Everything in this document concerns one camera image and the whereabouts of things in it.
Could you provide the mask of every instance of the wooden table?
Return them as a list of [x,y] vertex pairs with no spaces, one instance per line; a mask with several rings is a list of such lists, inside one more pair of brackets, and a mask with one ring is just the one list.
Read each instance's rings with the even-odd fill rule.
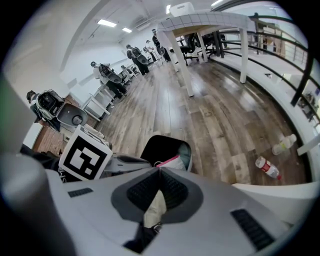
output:
[[[238,28],[240,31],[242,53],[240,82],[245,83],[248,62],[247,31],[256,30],[254,22],[251,21],[248,16],[228,12],[211,11],[172,17],[157,24],[157,39],[159,40],[161,46],[167,49],[170,58],[172,54],[170,53],[169,47],[173,48],[180,65],[189,97],[194,95],[191,85],[191,78],[176,38],[197,33],[203,51],[203,59],[205,62],[207,62],[208,56],[202,36],[221,29],[229,28]],[[172,61],[172,64],[175,71],[177,71],[177,64],[174,63],[174,61]]]

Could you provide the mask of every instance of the ventilation grille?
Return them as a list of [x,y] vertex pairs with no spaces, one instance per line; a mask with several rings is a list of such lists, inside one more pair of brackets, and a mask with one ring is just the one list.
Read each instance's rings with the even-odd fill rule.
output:
[[268,232],[245,209],[234,210],[231,215],[258,251],[274,242]]
[[86,187],[86,188],[82,188],[74,191],[69,191],[68,194],[71,198],[74,198],[74,197],[79,197],[79,196],[88,194],[90,192],[93,192],[93,190],[91,188]]

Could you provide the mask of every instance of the bottle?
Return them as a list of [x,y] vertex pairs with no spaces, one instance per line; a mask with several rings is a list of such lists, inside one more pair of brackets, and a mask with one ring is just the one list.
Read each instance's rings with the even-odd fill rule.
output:
[[272,163],[267,161],[264,157],[259,156],[258,159],[255,161],[255,165],[264,171],[267,175],[271,178],[281,180],[281,175],[277,167],[275,167]]
[[276,144],[272,147],[272,153],[276,156],[282,153],[283,151],[286,151],[287,149],[291,148],[292,145],[296,142],[297,137],[294,134],[291,134],[290,136],[285,137],[281,140],[279,144]]

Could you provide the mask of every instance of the fluorescent light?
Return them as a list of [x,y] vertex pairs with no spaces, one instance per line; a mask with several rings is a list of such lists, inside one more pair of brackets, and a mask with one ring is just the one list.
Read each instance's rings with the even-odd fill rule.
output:
[[219,4],[220,2],[222,2],[223,0],[218,0],[218,1],[215,1],[213,4],[211,4],[211,6],[215,6],[216,4]]
[[123,30],[123,31],[125,31],[125,32],[128,32],[128,33],[131,33],[131,32],[132,32],[132,30],[131,30],[131,29],[126,28],[126,27],[125,27],[125,28],[123,28],[122,30]]
[[107,20],[104,20],[104,19],[100,19],[98,21],[98,24],[100,25],[105,25],[105,26],[109,26],[109,27],[115,27],[117,24],[113,23],[113,22],[110,22],[110,21],[107,21]]
[[170,13],[170,10],[169,10],[170,7],[171,7],[171,4],[169,4],[169,5],[166,6],[166,12],[165,12],[166,14],[169,14],[169,13]]

